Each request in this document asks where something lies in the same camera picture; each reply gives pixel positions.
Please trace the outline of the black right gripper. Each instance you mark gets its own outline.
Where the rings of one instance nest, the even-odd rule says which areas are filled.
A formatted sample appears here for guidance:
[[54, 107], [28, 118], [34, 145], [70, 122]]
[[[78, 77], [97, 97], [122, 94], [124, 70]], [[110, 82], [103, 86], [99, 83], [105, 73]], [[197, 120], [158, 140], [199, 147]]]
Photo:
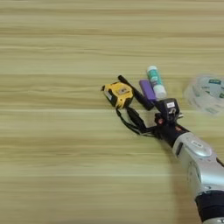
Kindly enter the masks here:
[[160, 101], [153, 101], [153, 103], [160, 112], [155, 114], [154, 126], [147, 127], [144, 120], [133, 108], [126, 108], [129, 119], [140, 132], [150, 133], [153, 137], [166, 141], [172, 147], [178, 137], [188, 132], [188, 129], [178, 124], [178, 119], [182, 118], [183, 115], [165, 115], [162, 113]]

